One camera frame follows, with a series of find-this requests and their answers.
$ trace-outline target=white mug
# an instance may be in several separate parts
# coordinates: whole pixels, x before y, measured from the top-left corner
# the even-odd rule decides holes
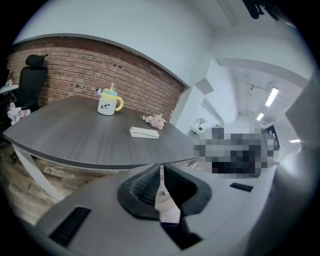
[[[117,101],[120,102],[120,106],[116,108]],[[118,96],[116,91],[104,89],[99,100],[98,112],[103,115],[111,116],[115,111],[122,109],[123,106],[124,101]]]

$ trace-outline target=chair headrest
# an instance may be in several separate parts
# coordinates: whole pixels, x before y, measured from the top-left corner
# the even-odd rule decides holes
[[[30,67],[37,67],[37,66],[42,66],[45,63],[45,57],[48,55],[36,55],[36,54],[31,54],[29,55],[26,60],[25,64],[27,64]]]

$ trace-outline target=seat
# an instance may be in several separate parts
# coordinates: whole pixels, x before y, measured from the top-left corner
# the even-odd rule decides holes
[[[39,109],[38,100],[41,89],[48,75],[48,68],[42,66],[45,62],[46,55],[29,55],[25,66],[20,73],[18,94],[16,96],[15,106],[21,107],[22,110],[29,109],[34,112]],[[10,127],[11,120],[7,116],[3,116],[0,122],[0,142],[8,141],[4,138],[3,132]],[[15,153],[11,155],[12,162],[15,163],[17,156]]]

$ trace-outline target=pink flowers on shelf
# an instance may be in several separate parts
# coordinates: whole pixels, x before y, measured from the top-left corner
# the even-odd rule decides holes
[[[150,124],[152,127],[162,130],[165,123],[167,122],[163,117],[162,114],[154,114],[153,116],[142,116],[142,119]]]

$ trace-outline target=red brick wall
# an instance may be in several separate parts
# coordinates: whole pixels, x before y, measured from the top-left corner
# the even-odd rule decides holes
[[[185,86],[141,56],[120,47],[78,37],[46,37],[17,45],[8,57],[9,77],[19,83],[21,69],[30,54],[48,56],[48,77],[39,105],[81,95],[96,97],[96,88],[115,84],[124,106],[147,114],[163,114],[168,120]]]

